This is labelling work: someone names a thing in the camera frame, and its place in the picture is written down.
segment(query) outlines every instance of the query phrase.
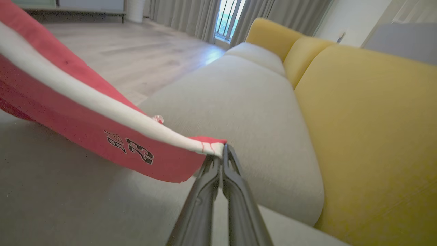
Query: gray curtain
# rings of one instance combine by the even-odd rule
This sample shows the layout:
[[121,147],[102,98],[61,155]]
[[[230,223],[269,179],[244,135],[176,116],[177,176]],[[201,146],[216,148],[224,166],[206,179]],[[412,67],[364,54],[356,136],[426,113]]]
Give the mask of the gray curtain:
[[332,0],[275,0],[267,19],[313,36]]
[[247,0],[230,47],[246,40],[250,25],[263,17],[313,36],[332,0]]
[[275,0],[246,0],[240,19],[231,39],[230,47],[246,40],[252,22],[258,18],[267,18]]
[[213,43],[220,0],[151,0],[149,19]]

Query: white trim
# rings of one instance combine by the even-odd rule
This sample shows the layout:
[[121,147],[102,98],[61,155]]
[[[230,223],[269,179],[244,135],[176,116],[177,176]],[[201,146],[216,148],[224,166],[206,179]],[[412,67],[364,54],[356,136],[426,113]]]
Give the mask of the white trim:
[[202,144],[200,141],[184,137],[135,109],[100,93],[53,65],[21,35],[2,22],[0,36],[0,53],[3,56],[39,82],[74,102],[151,139],[197,153],[222,157],[223,144]]
[[220,47],[220,48],[223,48],[223,49],[225,49],[225,50],[229,50],[229,41],[226,41],[226,40],[224,40],[224,39],[221,39],[221,38],[215,37],[215,42],[214,42],[214,44],[217,45],[217,46]]

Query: sofa seat cushion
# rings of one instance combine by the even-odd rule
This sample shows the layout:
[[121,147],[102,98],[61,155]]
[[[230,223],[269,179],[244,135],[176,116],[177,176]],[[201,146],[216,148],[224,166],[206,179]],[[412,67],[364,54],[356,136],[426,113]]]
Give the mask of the sofa seat cushion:
[[225,55],[244,58],[266,67],[279,75],[285,76],[285,70],[281,59],[275,53],[257,45],[244,42],[228,50]]
[[227,139],[258,203],[314,225],[324,201],[309,134],[288,80],[237,56],[163,88],[140,106],[185,136]]
[[[1,110],[0,136],[0,245],[165,245],[195,181],[149,178]],[[229,245],[227,204],[219,189],[212,246]],[[347,246],[259,209],[274,245]]]
[[437,67],[330,46],[295,89],[317,153],[316,228],[353,245],[437,241]]

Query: window railing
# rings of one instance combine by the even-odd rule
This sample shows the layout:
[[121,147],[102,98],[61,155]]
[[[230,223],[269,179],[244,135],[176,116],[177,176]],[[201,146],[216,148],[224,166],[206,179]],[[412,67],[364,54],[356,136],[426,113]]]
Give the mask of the window railing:
[[231,41],[246,0],[222,0],[218,11],[216,38]]

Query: yellow backrest cushion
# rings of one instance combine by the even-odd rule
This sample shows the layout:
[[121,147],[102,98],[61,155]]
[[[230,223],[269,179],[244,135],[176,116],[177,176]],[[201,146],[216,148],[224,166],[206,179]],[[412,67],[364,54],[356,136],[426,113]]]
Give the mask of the yellow backrest cushion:
[[250,26],[246,42],[275,53],[283,62],[291,46],[302,36],[302,33],[273,21],[257,18]]
[[293,44],[284,61],[285,74],[293,88],[296,88],[312,60],[326,47],[334,44],[328,40],[307,36],[299,38]]
[[437,242],[437,67],[324,49],[295,94],[325,187],[316,228],[352,245]]

